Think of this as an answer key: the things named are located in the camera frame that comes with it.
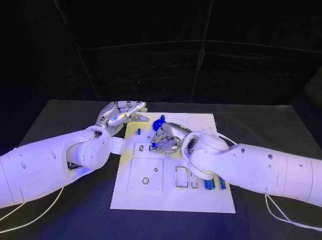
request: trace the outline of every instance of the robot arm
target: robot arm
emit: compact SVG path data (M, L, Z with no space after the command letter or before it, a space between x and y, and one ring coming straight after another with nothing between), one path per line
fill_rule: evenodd
M169 124L163 123L159 130L165 135L168 128L182 128ZM322 207L322 160L251 145L228 147L219 134L206 129L189 132L179 142L186 167L202 179L211 180L216 174L241 188Z
M147 121L142 102L111 102L96 125L15 148L0 157L0 208L41 198L98 169L109 154L123 153L123 139L111 137L123 122Z

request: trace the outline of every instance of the gray table surface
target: gray table surface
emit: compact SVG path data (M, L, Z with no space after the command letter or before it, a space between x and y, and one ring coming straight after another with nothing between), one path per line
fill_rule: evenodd
M94 124L106 104L48 101L21 145L84 129ZM287 105L157 102L147 103L146 107L149 112L212 113L218 132L237 143L322 159L320 148ZM116 136L123 135L124 127ZM110 209L117 165L119 156L111 154L106 165L64 187L55 205L38 221L0 234L0 239L322 239L322 232L274 219L265 209L264 196L235 186L231 186L235 214ZM0 223L0 231L29 222L55 196L57 192L27 203ZM287 198L273 199L293 221L322 227L322 208ZM0 217L12 208L0 209Z

